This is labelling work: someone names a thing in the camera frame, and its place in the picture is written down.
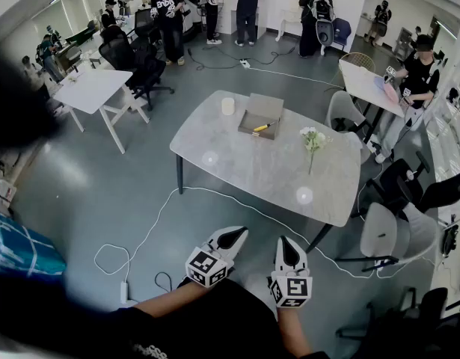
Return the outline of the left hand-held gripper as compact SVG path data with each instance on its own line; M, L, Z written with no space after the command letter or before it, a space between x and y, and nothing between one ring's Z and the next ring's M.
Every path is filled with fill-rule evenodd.
M186 276L203 287L213 287L230 273L248 237L248 228L226 227L215 231L185 262Z

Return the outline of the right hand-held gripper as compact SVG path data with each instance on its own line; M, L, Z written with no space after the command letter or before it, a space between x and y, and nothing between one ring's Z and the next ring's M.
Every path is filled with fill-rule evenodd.
M277 241L275 270L269 289L276 307L303 307L311 299L313 285L305 250L291 238L281 236Z

